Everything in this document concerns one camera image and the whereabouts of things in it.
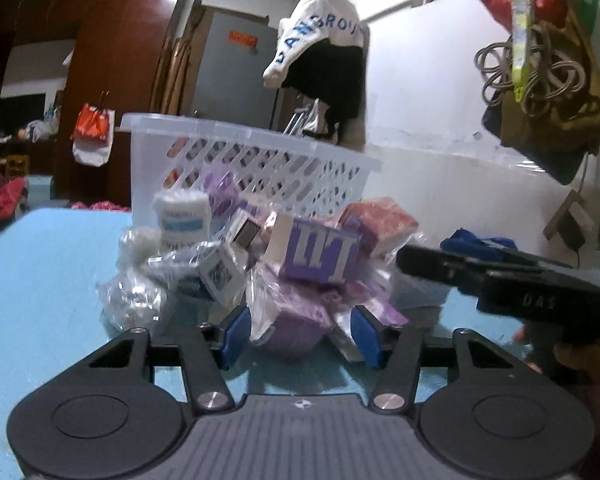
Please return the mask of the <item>orange white hanging bag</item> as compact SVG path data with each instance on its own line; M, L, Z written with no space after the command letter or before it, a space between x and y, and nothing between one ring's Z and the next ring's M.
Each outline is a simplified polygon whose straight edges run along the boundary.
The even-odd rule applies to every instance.
M109 162L114 143L114 110L107 107L109 92L96 105L85 103L71 135L74 160L83 166L102 167Z

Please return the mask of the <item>white cap with blue letters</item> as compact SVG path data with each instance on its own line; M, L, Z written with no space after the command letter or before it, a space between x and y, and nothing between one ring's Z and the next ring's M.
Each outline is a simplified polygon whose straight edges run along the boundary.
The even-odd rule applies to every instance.
M351 0L299 0L291 16L278 23L276 51L263 72L265 88L280 88L291 64L323 40L336 47L364 47L360 17Z

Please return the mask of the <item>blue cloth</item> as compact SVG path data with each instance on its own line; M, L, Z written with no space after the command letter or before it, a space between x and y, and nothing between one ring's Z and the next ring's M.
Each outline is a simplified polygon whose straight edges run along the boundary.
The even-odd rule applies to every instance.
M506 237L480 238L465 229L456 230L440 243L440 249L486 262L503 262L503 249L517 250L513 240Z

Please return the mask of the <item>dark red wooden wardrobe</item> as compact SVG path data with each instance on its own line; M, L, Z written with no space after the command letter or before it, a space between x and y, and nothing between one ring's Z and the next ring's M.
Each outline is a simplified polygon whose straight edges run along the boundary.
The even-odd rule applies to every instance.
M186 0L0 0L0 49L72 39L56 145L55 191L86 204L131 203L130 137L114 136L101 167L79 164L71 135L84 104L102 105L114 117L149 112L163 75L166 48Z

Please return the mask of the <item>grey metal door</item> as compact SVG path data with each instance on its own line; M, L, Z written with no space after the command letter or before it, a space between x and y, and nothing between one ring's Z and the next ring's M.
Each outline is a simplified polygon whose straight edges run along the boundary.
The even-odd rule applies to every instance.
M182 39L188 55L176 114L272 126L277 92L262 79L276 46L269 18L196 0Z

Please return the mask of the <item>clear bagged white packet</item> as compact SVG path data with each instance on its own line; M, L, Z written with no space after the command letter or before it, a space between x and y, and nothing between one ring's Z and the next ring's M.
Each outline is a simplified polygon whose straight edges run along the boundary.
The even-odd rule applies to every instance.
M126 228L118 241L117 274L96 286L102 317L118 332L144 328L152 336L166 331L173 313L170 292L144 270L160 255L161 233L154 228Z

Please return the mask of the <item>white gauze roll packet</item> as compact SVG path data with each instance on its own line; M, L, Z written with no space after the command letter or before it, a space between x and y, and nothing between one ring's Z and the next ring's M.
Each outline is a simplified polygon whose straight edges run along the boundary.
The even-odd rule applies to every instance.
M161 246L173 252L210 240L209 195L194 188L169 188L154 198Z

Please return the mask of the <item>white box with QR code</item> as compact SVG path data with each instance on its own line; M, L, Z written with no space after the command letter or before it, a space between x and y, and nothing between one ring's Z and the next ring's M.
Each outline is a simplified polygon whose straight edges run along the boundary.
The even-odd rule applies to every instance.
M208 294L227 309L242 301L246 286L246 271L227 242L200 244L197 272Z

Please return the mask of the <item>white perforated plastic basket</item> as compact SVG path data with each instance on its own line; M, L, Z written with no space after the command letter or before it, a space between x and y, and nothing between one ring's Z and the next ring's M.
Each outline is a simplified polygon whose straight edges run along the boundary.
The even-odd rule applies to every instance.
M156 226L155 195L201 185L204 172L230 170L238 192L259 194L300 216L330 216L363 196L381 162L298 136L208 119L128 113L131 208L136 226Z

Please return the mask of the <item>pink red packet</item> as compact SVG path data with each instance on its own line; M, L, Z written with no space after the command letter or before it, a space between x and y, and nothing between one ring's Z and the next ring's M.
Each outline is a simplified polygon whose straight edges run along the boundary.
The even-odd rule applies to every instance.
M378 197L349 204L340 214L338 226L358 234L361 252L376 258L402 246L419 223L393 198Z

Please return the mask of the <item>purple and white box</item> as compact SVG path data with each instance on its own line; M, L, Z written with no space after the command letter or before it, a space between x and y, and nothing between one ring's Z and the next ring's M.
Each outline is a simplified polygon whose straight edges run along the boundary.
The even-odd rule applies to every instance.
M288 280L343 285L353 274L360 247L356 233L278 214L263 260Z

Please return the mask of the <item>brown hanging bag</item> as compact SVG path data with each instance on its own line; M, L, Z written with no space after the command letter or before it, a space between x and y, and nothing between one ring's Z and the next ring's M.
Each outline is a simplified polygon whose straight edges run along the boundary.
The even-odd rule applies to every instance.
M503 146L567 185L586 156L600 151L600 68L590 35L573 11L563 28L539 22L531 32L530 73L519 99L512 81L513 41L492 42L476 52L486 104L481 122Z

